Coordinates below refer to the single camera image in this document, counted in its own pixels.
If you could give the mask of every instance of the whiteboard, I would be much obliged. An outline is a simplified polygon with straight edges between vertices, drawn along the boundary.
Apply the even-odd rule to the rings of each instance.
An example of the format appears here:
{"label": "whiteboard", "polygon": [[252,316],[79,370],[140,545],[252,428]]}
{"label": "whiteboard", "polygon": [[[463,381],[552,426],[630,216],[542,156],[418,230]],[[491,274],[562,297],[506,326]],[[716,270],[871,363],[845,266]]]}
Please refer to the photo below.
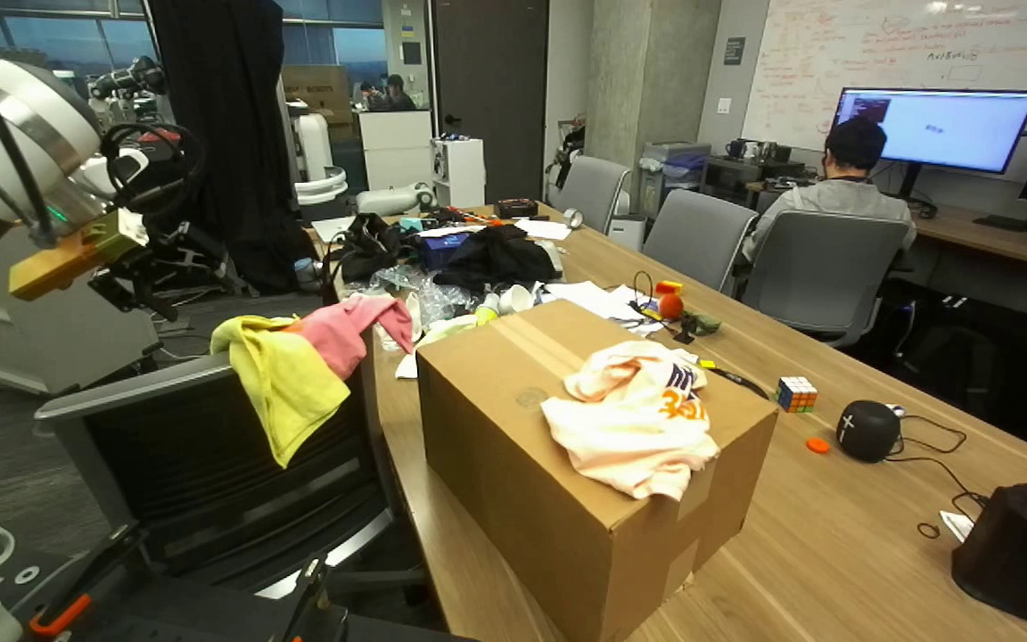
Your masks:
{"label": "whiteboard", "polygon": [[1027,90],[1027,0],[771,0],[744,140],[819,151],[842,87]]}

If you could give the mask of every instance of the desk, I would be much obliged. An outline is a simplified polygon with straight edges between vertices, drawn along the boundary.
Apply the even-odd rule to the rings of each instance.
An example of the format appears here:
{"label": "desk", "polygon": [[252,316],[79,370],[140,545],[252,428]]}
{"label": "desk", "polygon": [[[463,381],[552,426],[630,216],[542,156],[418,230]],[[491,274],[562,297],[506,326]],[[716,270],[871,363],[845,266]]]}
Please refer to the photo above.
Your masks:
{"label": "desk", "polygon": [[981,253],[995,253],[1005,259],[1027,264],[1027,233],[1016,230],[989,230],[972,221],[971,211],[937,211],[937,216],[911,221],[920,239],[937,239],[948,245],[971,245]]}
{"label": "desk", "polygon": [[[669,266],[620,251],[581,230],[562,241],[565,278],[599,287],[630,281],[634,270],[674,274]],[[1027,623],[1005,617],[948,579],[951,537],[916,536],[957,497],[935,464],[857,464],[842,454],[811,457],[802,438],[829,433],[848,401],[892,401],[971,433],[971,444],[943,457],[976,493],[1027,480],[1027,444],[916,394],[860,361],[834,354],[699,281],[685,281],[690,312],[725,321],[690,350],[758,381],[806,376],[819,388],[810,413],[783,413],[748,526],[701,575],[687,579],[638,631],[634,642],[665,637],[1027,637]],[[395,381],[395,354],[373,346],[365,376],[369,421],[400,474],[431,583],[455,636],[485,642],[558,637],[548,617],[519,589],[473,517],[429,471],[418,413],[418,384]],[[941,438],[927,426],[904,434]]]}

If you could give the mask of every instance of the wooden table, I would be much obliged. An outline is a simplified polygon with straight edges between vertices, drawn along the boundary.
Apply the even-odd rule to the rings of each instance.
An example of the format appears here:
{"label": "wooden table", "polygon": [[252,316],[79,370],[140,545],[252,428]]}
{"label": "wooden table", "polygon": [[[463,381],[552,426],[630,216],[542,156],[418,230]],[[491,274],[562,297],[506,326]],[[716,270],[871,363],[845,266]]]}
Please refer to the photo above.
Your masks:
{"label": "wooden table", "polygon": [[[951,511],[957,486],[935,464],[857,464],[802,445],[829,433],[848,401],[888,401],[910,413],[971,433],[943,464],[972,489],[1027,480],[1027,444],[916,394],[860,361],[834,354],[599,233],[562,241],[565,278],[599,287],[630,281],[634,270],[685,281],[687,312],[725,328],[690,350],[763,384],[806,376],[819,388],[810,413],[783,413],[751,512],[706,572],[687,579],[638,631],[656,637],[1027,637],[1027,623],[971,599],[948,579],[948,536],[922,537]],[[511,575],[473,517],[424,464],[418,384],[393,377],[395,354],[373,350],[369,401],[381,445],[400,474],[431,583],[455,636],[485,642],[558,637],[552,621]],[[904,434],[943,444],[922,421]]]}
{"label": "wooden table", "polygon": [[937,211],[937,216],[911,221],[920,239],[967,245],[1027,264],[1027,233],[976,224],[971,211]]}

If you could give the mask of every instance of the yellow cloth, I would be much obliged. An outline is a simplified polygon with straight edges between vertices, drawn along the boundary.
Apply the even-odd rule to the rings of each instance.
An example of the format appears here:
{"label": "yellow cloth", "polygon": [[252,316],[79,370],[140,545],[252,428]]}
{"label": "yellow cloth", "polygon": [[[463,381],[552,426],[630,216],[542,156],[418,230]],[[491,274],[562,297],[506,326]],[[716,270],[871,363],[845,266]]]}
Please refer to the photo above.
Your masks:
{"label": "yellow cloth", "polygon": [[287,332],[293,326],[293,316],[237,314],[210,335],[210,350],[227,354],[281,468],[348,396],[322,354]]}

